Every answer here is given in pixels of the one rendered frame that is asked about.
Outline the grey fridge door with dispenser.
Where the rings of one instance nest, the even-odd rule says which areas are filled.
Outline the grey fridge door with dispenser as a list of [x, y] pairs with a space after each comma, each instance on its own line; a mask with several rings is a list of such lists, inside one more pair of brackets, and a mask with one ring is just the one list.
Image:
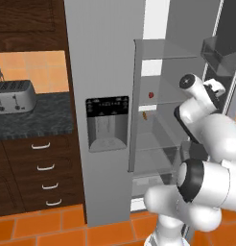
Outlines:
[[122, 149], [90, 152], [85, 101], [133, 93], [134, 42], [143, 37], [145, 0], [64, 0], [87, 225], [130, 219], [131, 121], [117, 123]]

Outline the open grey fridge door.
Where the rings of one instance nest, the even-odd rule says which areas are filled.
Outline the open grey fridge door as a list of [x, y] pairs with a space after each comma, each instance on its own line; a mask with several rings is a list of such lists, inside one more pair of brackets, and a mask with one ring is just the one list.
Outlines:
[[[236, 40], [236, 0], [221, 0], [211, 37]], [[219, 98], [219, 112], [236, 121], [236, 70], [232, 77], [220, 77], [206, 64], [202, 78], [205, 81], [215, 79], [224, 86], [225, 94]]]

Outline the grey fridge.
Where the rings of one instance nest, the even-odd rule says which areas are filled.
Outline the grey fridge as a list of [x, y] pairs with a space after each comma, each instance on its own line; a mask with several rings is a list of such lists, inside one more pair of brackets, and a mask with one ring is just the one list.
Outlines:
[[196, 54], [195, 58], [143, 60], [141, 53], [134, 53], [134, 80], [132, 95], [132, 116], [130, 136], [129, 172], [132, 179], [157, 174], [174, 175], [171, 185], [176, 183], [177, 168], [181, 163], [178, 147], [159, 148], [152, 150], [137, 150], [137, 123], [140, 112], [150, 111], [164, 118], [174, 117], [174, 110], [181, 102], [140, 105], [141, 78], [146, 76], [162, 76], [171, 85], [178, 85], [179, 80], [187, 73], [202, 76], [205, 62], [201, 58], [201, 46], [205, 38], [214, 32], [216, 18], [221, 0], [165, 0], [166, 12], [158, 15], [157, 28], [154, 33], [144, 28], [141, 39], [166, 39], [188, 51]]

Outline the dark wood drawer front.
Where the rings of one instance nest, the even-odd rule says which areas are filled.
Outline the dark wood drawer front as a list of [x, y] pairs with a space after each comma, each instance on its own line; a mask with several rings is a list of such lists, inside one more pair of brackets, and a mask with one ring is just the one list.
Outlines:
[[[10, 159], [27, 157], [39, 157], [65, 153], [71, 149], [71, 135], [47, 135], [30, 138], [19, 138], [13, 140], [3, 140], [3, 146]], [[31, 145], [45, 145], [51, 142], [47, 149], [33, 150]]]
[[[47, 167], [55, 164], [55, 168], [49, 171], [38, 171], [37, 166]], [[73, 161], [68, 156], [49, 158], [32, 158], [27, 160], [12, 160], [12, 171], [16, 178], [21, 179], [38, 175], [64, 175], [69, 174], [73, 168]]]
[[[19, 190], [22, 193], [33, 193], [41, 191], [52, 191], [60, 193], [75, 193], [78, 188], [78, 182], [74, 177], [68, 174], [64, 175], [38, 175], [30, 176], [16, 180]], [[59, 186], [55, 189], [43, 190], [42, 185], [55, 185]]]
[[[75, 193], [41, 191], [41, 192], [33, 192], [33, 193], [22, 193], [21, 196], [26, 211], [55, 209], [55, 208], [72, 206], [82, 203], [78, 195]], [[54, 203], [57, 202], [59, 199], [62, 199], [62, 202], [58, 206], [48, 207], [45, 204], [46, 201], [49, 201], [50, 203]]]

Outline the glass fridge shelf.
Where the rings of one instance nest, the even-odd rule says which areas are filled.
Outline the glass fridge shelf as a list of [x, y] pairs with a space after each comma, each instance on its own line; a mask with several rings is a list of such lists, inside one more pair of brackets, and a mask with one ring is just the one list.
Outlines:
[[186, 99], [178, 85], [171, 85], [162, 76], [146, 76], [141, 78], [139, 104], [165, 104], [181, 102]]
[[143, 60], [195, 58], [197, 55], [166, 39], [136, 39], [135, 50]]
[[161, 115], [145, 111], [148, 120], [139, 113], [137, 123], [137, 150], [152, 150], [159, 148], [178, 147], [188, 138], [181, 126], [173, 117], [164, 118]]

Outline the silver four-slot toaster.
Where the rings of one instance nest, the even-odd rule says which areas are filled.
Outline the silver four-slot toaster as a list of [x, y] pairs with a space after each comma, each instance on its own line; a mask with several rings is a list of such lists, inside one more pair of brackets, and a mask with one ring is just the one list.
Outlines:
[[32, 111], [35, 105], [35, 88], [30, 80], [0, 82], [0, 114]]

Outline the dark wood wall cupboard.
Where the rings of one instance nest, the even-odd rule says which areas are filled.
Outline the dark wood wall cupboard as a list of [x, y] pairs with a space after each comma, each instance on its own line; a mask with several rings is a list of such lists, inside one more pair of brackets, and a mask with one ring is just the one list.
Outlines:
[[67, 50], [63, 0], [0, 0], [0, 53]]

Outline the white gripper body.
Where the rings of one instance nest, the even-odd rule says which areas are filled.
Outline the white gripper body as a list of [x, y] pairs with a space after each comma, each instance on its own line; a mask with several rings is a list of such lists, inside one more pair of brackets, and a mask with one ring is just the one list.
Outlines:
[[220, 108], [219, 98], [225, 94], [225, 88], [221, 83], [216, 83], [212, 85], [212, 103], [215, 110]]

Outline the clear fridge crisper drawer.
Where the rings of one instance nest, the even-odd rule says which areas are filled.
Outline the clear fridge crisper drawer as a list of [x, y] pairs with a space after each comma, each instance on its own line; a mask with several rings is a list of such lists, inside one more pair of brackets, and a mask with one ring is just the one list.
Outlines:
[[151, 176], [137, 177], [132, 180], [132, 197], [141, 197], [152, 186], [155, 185], [170, 185], [174, 180], [174, 175], [157, 174]]

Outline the dark wood cupboard door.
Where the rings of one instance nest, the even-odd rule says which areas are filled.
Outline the dark wood cupboard door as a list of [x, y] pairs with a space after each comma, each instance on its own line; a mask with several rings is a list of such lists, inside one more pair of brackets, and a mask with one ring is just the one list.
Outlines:
[[21, 195], [0, 141], [0, 216], [24, 212]]

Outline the clear fridge door bin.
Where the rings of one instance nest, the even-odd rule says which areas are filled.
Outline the clear fridge door bin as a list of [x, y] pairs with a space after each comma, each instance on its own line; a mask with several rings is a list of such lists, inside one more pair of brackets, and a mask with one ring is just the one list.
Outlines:
[[202, 43], [201, 56], [218, 76], [232, 77], [236, 70], [236, 40], [206, 38]]

